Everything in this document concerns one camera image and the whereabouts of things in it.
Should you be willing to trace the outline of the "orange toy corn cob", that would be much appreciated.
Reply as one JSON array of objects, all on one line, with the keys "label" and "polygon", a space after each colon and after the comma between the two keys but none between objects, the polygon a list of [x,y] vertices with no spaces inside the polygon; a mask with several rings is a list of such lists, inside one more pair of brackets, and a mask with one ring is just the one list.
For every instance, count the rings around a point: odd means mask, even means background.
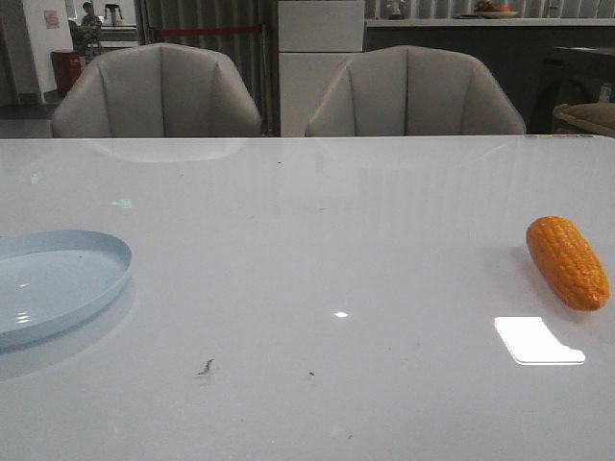
[{"label": "orange toy corn cob", "polygon": [[596,311],[607,304],[606,272],[572,220],[540,217],[529,225],[526,241],[534,264],[564,304],[579,311]]}]

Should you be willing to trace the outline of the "light blue round plate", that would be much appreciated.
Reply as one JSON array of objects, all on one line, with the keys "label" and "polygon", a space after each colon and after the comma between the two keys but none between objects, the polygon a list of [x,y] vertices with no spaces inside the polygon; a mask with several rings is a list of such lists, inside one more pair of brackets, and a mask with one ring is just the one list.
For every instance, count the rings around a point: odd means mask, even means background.
[{"label": "light blue round plate", "polygon": [[1,348],[26,346],[98,314],[123,291],[133,254],[92,230],[1,239]]}]

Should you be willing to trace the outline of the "right beige leather chair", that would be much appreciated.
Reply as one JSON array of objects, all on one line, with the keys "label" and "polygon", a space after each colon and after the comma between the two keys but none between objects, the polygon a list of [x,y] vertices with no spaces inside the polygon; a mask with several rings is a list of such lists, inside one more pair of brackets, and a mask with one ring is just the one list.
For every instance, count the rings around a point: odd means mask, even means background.
[{"label": "right beige leather chair", "polygon": [[508,135],[525,123],[480,60],[418,46],[356,55],[333,72],[311,137]]}]

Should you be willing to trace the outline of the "beige leather chair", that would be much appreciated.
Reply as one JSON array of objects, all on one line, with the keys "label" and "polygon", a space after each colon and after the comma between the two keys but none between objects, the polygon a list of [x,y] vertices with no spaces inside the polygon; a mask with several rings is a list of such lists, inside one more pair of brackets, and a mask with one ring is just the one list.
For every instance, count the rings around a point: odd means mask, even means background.
[{"label": "beige leather chair", "polygon": [[525,123],[480,60],[418,46],[356,55],[333,72],[311,137],[508,135]]},{"label": "beige leather chair", "polygon": [[170,43],[95,58],[58,105],[55,138],[255,137],[258,108],[225,54]]}]

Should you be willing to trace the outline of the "white cabinet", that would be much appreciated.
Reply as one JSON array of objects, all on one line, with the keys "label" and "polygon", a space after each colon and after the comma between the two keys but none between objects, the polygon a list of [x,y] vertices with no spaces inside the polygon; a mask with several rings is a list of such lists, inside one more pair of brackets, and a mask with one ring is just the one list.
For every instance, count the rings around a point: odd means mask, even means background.
[{"label": "white cabinet", "polygon": [[305,133],[334,69],[362,51],[362,1],[281,1],[278,50],[281,136]]}]

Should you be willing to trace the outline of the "left beige leather chair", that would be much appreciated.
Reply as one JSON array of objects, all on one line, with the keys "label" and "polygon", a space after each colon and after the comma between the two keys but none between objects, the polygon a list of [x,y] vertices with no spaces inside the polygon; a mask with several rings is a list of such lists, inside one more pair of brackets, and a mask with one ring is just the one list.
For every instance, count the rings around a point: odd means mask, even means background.
[{"label": "left beige leather chair", "polygon": [[255,137],[258,108],[225,54],[170,43],[95,58],[58,105],[55,138]]}]

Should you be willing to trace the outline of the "red barrier belt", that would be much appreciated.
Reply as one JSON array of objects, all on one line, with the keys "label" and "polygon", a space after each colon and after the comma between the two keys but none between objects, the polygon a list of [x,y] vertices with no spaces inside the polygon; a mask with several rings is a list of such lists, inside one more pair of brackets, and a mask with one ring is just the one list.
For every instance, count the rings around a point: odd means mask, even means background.
[{"label": "red barrier belt", "polygon": [[159,37],[185,37],[185,36],[233,36],[260,34],[263,25],[219,27],[219,28],[193,28],[193,29],[156,29],[151,31]]}]

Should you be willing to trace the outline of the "dark counter with white top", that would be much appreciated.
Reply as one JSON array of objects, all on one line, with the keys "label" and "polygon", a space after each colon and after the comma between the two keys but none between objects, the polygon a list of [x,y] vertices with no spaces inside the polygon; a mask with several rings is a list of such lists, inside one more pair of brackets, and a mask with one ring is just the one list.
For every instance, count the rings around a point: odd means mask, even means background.
[{"label": "dark counter with white top", "polygon": [[613,47],[611,19],[412,19],[369,20],[366,51],[398,45],[472,55],[492,72],[528,128],[543,60],[555,47]]}]

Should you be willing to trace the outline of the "fruit bowl on counter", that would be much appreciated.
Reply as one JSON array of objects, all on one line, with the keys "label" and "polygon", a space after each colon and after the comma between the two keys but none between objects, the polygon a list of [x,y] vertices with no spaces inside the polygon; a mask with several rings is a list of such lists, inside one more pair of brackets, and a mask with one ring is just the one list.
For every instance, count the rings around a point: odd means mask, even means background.
[{"label": "fruit bowl on counter", "polygon": [[508,5],[496,4],[493,1],[479,0],[475,4],[474,14],[486,19],[506,19],[516,17],[518,12]]}]

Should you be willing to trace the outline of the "red bin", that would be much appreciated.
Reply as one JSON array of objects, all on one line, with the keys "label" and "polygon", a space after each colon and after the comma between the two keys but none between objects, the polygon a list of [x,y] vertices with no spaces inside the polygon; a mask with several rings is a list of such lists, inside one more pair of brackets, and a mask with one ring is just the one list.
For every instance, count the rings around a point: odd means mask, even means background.
[{"label": "red bin", "polygon": [[51,52],[57,92],[64,97],[82,73],[81,58],[77,51],[57,50]]}]

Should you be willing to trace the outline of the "person in background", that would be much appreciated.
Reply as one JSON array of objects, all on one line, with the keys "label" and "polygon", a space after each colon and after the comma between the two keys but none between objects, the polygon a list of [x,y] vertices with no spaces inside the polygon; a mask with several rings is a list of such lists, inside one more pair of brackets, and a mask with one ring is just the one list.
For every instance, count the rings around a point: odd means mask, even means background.
[{"label": "person in background", "polygon": [[85,15],[81,19],[81,25],[77,28],[78,48],[83,54],[87,54],[92,46],[98,46],[100,42],[100,29],[102,22],[96,15],[91,2],[82,4]]}]

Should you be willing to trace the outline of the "dark washing machine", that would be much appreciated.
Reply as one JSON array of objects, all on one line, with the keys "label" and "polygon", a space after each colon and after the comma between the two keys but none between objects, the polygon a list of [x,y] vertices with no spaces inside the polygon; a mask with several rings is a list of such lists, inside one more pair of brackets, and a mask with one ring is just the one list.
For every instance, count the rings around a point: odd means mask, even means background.
[{"label": "dark washing machine", "polygon": [[551,133],[561,104],[614,102],[614,48],[555,46],[544,58],[529,133]]}]

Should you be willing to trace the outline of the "tan cushion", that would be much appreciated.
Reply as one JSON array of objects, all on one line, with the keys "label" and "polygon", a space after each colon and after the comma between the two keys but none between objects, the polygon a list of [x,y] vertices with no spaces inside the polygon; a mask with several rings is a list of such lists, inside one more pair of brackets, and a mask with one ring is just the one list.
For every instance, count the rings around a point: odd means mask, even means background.
[{"label": "tan cushion", "polygon": [[614,104],[562,104],[553,109],[553,125],[560,131],[614,136]]}]

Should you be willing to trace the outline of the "pink wall poster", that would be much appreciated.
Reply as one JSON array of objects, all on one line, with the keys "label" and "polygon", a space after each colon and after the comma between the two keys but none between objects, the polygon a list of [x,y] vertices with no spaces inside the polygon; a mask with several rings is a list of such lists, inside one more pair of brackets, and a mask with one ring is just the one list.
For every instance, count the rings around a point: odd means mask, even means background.
[{"label": "pink wall poster", "polygon": [[43,14],[47,29],[59,29],[60,19],[56,10],[45,10]]}]

